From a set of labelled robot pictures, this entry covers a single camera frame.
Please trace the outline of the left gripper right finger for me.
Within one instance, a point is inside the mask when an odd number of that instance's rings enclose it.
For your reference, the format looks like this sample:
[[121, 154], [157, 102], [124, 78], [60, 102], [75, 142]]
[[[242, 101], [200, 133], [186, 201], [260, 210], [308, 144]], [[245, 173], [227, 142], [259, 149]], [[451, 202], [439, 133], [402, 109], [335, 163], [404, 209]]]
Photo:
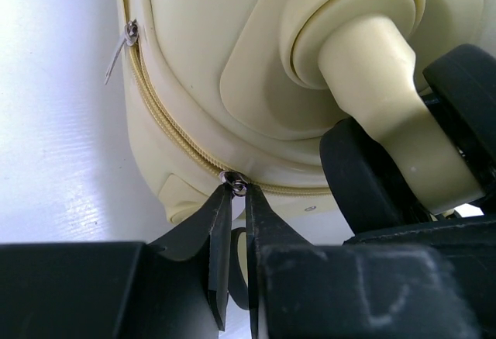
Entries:
[[255, 338], [493, 338], [495, 221], [486, 216], [314, 245], [246, 192]]

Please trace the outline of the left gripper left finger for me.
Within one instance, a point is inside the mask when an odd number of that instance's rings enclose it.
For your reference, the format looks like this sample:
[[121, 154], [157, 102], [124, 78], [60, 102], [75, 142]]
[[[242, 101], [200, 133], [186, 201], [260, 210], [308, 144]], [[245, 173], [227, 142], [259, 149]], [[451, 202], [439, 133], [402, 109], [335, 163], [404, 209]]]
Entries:
[[3, 338], [216, 338], [226, 327], [232, 192], [152, 243], [1, 247]]

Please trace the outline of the yellow hard-shell suitcase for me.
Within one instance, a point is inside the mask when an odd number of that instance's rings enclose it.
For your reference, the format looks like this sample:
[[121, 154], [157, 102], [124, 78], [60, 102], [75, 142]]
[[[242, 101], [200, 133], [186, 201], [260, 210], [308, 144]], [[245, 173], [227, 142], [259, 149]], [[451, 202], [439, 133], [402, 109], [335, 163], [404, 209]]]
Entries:
[[182, 223], [222, 181], [356, 233], [495, 210], [495, 0], [117, 0], [129, 142]]

